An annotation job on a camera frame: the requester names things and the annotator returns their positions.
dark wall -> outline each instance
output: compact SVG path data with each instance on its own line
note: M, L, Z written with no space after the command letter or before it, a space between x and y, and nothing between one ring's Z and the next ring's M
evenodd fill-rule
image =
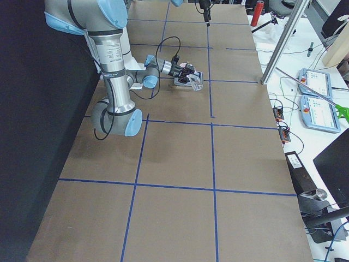
M0 261L24 261L99 76L46 25L44 1L0 1Z

red cylinder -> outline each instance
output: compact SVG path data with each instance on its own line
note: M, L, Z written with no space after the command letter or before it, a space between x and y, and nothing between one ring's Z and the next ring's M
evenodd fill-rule
M257 1L256 7L255 7L255 12L253 14L253 18L251 21L251 26L257 25L257 22L258 22L258 19L260 18L263 7L264 7L264 1Z

